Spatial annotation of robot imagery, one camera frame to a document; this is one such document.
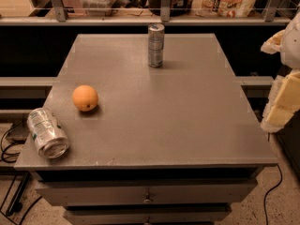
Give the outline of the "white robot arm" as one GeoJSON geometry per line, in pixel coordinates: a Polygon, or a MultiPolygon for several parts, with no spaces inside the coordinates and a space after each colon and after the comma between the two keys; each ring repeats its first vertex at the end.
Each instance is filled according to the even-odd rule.
{"type": "Polygon", "coordinates": [[[265,41],[261,51],[280,53],[281,63],[291,69],[288,75],[277,75],[274,79],[262,113],[261,128],[276,133],[300,110],[300,14],[265,41]]]}

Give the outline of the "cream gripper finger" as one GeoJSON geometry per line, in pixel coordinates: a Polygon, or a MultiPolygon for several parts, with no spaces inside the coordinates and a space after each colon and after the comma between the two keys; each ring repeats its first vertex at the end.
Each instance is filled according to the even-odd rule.
{"type": "Polygon", "coordinates": [[[261,51],[264,53],[274,54],[274,53],[283,53],[283,47],[281,44],[285,30],[280,30],[275,33],[269,39],[267,39],[261,46],[261,51]]]}
{"type": "Polygon", "coordinates": [[[262,113],[262,130],[268,133],[280,131],[299,110],[300,71],[292,71],[285,77],[277,75],[262,113]]]}

